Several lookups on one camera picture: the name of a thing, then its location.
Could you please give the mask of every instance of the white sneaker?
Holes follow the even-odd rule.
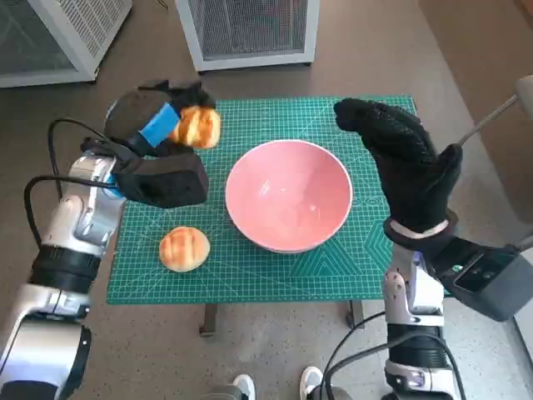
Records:
[[[243,373],[233,380],[233,386],[241,389],[241,392],[248,396],[248,400],[256,400],[256,385],[250,375]]]
[[[322,382],[322,371],[317,367],[307,367],[300,378],[300,400],[306,400],[307,395]]]

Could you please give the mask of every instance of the table leg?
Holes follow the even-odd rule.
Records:
[[[218,304],[210,302],[206,303],[203,315],[203,325],[200,326],[200,336],[208,338],[213,336],[217,331],[217,312]]]
[[[353,329],[364,318],[363,303],[361,300],[350,300],[348,302],[349,310],[346,313],[346,324],[350,329]],[[362,324],[359,329],[364,329],[365,324]]]

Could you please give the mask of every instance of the floor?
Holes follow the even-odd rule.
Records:
[[[96,84],[0,92],[0,315],[37,253],[22,190],[31,176],[49,170],[47,122],[68,115],[101,127],[114,98],[158,77],[186,81],[197,75],[175,10],[166,11],[155,0],[136,0]],[[472,125],[416,0],[322,2],[312,67],[214,72],[202,80],[217,98],[411,93],[438,148]],[[77,155],[78,134],[65,130],[57,135],[63,171]],[[37,223],[43,227],[56,201],[52,185],[42,185],[34,199]],[[515,240],[528,228],[516,220],[477,139],[466,149],[451,206],[460,216],[462,234],[484,243]],[[302,369],[323,367],[346,333],[344,305],[238,304],[222,307],[220,332],[206,340],[197,335],[200,306],[106,305],[111,256],[106,255],[92,290],[95,305],[87,324],[94,339],[77,400],[196,398],[242,372],[256,379],[260,399],[296,398]],[[366,315],[382,307],[381,301],[364,303]],[[514,327],[489,321],[455,300],[446,300],[445,308],[447,339],[468,398],[533,398],[529,359]],[[344,354],[385,338],[385,325],[372,322]],[[385,359],[386,353],[369,357],[340,372],[335,383],[354,398],[378,399],[387,392]]]

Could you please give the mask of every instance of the bun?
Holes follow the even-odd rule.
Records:
[[[206,235],[194,227],[176,227],[159,243],[159,258],[176,273],[200,267],[207,259],[211,245]]]
[[[213,108],[185,107],[169,138],[192,148],[214,148],[220,139],[220,130],[220,115]]]

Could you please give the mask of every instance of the green cutting mat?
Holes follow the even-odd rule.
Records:
[[[410,96],[364,97],[414,112]],[[381,297],[381,277],[391,242],[381,229],[388,206],[376,167],[355,133],[335,124],[336,97],[226,100],[222,140],[201,152],[210,179],[201,206],[162,210],[128,202],[118,234],[107,301],[138,303],[239,303]],[[303,254],[263,250],[232,225],[224,202],[227,175],[240,156],[273,139],[304,139],[327,148],[346,166],[354,187],[350,216],[335,237]],[[207,262],[175,273],[159,262],[159,241],[176,226],[201,229],[211,241]]]

